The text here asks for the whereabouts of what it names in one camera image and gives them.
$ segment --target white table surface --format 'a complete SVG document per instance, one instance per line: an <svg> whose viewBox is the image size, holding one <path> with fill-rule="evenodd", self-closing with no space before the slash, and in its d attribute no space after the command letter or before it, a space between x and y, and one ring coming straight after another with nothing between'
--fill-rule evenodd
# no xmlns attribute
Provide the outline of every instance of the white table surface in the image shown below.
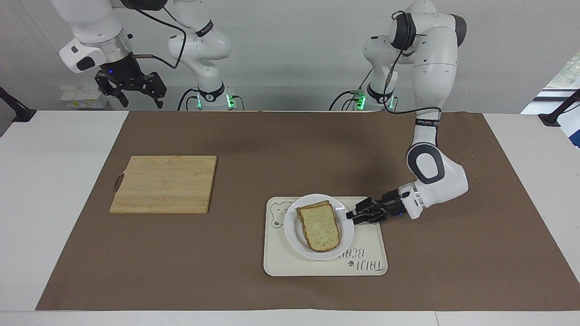
<svg viewBox="0 0 580 326"><path fill-rule="evenodd" d="M0 137L0 325L580 325L580 311L34 311L126 115L39 111ZM580 278L580 151L536 116L485 118Z"/></svg>

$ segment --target white power box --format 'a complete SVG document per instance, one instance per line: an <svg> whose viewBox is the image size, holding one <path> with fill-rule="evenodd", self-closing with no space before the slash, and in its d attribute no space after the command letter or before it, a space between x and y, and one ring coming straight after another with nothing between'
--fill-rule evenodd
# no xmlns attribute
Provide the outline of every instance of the white power box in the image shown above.
<svg viewBox="0 0 580 326"><path fill-rule="evenodd" d="M68 108L105 108L108 99L96 88L61 89L60 100Z"/></svg>

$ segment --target slice of bread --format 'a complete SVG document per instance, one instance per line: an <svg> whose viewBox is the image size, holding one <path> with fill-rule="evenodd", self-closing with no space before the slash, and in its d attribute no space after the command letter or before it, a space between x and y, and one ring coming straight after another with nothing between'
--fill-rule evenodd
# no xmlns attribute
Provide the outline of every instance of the slice of bread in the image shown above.
<svg viewBox="0 0 580 326"><path fill-rule="evenodd" d="M340 244L334 208L328 200L296 209L308 247L317 252L333 250Z"/></svg>

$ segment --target cutting board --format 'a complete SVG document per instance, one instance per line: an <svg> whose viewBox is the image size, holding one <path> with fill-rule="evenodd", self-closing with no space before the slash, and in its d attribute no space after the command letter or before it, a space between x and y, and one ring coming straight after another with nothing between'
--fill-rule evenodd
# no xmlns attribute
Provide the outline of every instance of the cutting board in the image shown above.
<svg viewBox="0 0 580 326"><path fill-rule="evenodd" d="M131 156L112 214L205 214L215 156Z"/></svg>

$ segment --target white plate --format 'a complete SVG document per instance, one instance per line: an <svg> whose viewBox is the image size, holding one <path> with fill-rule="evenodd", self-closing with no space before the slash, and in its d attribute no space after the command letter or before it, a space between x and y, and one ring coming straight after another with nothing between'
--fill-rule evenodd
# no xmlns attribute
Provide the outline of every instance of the white plate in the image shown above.
<svg viewBox="0 0 580 326"><path fill-rule="evenodd" d="M326 252L317 252L310 247L302 233L302 223L296 213L296 208L315 204L317 202L328 200L335 211L336 224L340 232L340 244L333 250ZM306 195L298 198L286 212L284 217L284 233L290 245L294 250L298 251L304 257L315 260L328 260L340 256L348 249L354 238L354 223L352 220L346 219L346 207L336 198L322 194Z"/></svg>

